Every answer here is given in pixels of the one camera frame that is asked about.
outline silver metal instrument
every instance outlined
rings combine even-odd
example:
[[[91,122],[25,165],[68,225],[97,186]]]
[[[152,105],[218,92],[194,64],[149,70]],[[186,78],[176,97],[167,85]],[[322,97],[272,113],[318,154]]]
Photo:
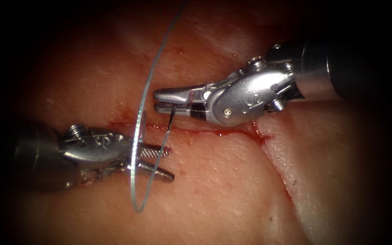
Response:
[[[169,114],[198,118],[232,127],[284,109],[288,100],[303,98],[294,83],[289,63],[269,64],[261,56],[249,60],[225,80],[154,92],[154,108]]]
[[[120,132],[98,127],[72,125],[61,137],[40,122],[24,122],[14,127],[13,164],[9,166],[16,179],[34,189],[62,191],[90,185],[116,172],[130,172],[133,138]],[[161,146],[138,141],[137,173],[152,174],[154,165],[146,158],[157,158]],[[171,152],[165,147],[161,157]],[[174,181],[173,173],[157,168],[155,176]]]
[[[375,101],[381,98],[376,52],[348,40],[313,39],[276,44],[225,80],[154,92],[159,113],[231,127],[276,113],[288,101]]]

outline red blood streak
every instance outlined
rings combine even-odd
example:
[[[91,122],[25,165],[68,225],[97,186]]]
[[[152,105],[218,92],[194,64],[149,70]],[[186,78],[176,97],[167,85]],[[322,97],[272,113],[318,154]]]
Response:
[[[181,132],[184,132],[186,134],[193,134],[193,135],[199,135],[199,134],[209,134],[212,133],[214,135],[217,135],[219,137],[224,137],[230,134],[242,134],[242,135],[246,135],[248,138],[252,139],[254,142],[258,143],[261,147],[263,147],[264,143],[272,140],[274,138],[273,135],[268,135],[265,136],[262,134],[262,132],[258,129],[258,125],[256,122],[250,122],[251,123],[251,130],[203,130],[203,131],[196,131],[196,130],[185,130],[185,129],[180,129],[180,128],[176,128],[176,127],[172,127],[172,131],[178,130]],[[127,123],[127,122],[109,122],[108,126],[110,128],[116,129],[116,130],[121,130],[122,128],[134,128],[134,123]],[[151,125],[151,124],[147,124],[146,128],[149,129],[157,129],[157,130],[162,130],[162,131],[166,131],[167,130],[167,126],[160,126],[160,125]],[[282,183],[284,184],[284,192],[285,195],[287,196],[288,200],[290,201],[290,203],[293,203],[291,195],[289,194],[287,187],[285,185],[284,180],[282,179],[281,174],[276,171],[276,173],[278,174],[278,177],[280,178],[280,180],[282,181]]]

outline blood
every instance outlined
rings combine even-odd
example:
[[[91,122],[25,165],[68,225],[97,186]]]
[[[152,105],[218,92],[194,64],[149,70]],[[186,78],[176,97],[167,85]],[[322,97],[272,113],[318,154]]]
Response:
[[[133,129],[135,124],[134,123],[127,123],[127,122],[109,122],[108,126],[112,129],[115,130],[123,130],[124,128],[129,128]],[[153,124],[147,124],[146,128],[148,129],[155,129],[155,130],[161,130],[161,131],[166,131],[167,126],[166,125],[153,125]],[[253,140],[254,142],[258,143],[261,147],[263,147],[264,143],[272,140],[274,138],[273,135],[264,135],[258,128],[258,124],[256,122],[250,122],[250,127],[243,127],[243,129],[231,129],[231,130],[186,130],[186,129],[181,129],[181,128],[176,128],[173,127],[172,131],[180,131],[185,134],[192,134],[192,135],[201,135],[201,134],[214,134],[218,137],[225,137],[231,134],[241,134],[241,135],[246,135],[248,138]],[[281,174],[278,172],[277,168],[275,167],[276,173],[280,180],[282,181],[284,185],[284,192],[287,197],[287,199],[290,201],[291,204],[293,204],[293,200],[291,198],[291,195],[285,185],[285,182],[281,176]]]

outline metal screw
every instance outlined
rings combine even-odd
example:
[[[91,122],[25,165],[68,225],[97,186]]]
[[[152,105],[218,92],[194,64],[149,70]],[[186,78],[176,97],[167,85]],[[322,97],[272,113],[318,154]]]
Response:
[[[250,70],[253,70],[253,69],[256,69],[256,68],[262,66],[263,64],[264,64],[263,57],[261,57],[261,56],[256,56],[256,57],[251,58],[251,59],[247,62],[247,67],[248,67]]]
[[[274,91],[277,92],[279,90],[279,85],[277,83],[273,84],[272,86],[270,86],[270,88]]]
[[[76,139],[81,136],[88,135],[88,128],[84,124],[74,124],[67,130],[65,136],[67,138]]]
[[[223,111],[223,116],[225,117],[225,118],[229,118],[229,117],[231,117],[231,115],[232,115],[232,111],[231,111],[231,109],[225,109],[224,111]]]
[[[123,135],[121,135],[121,134],[116,135],[116,139],[117,139],[119,142],[125,141],[125,137],[124,137]]]

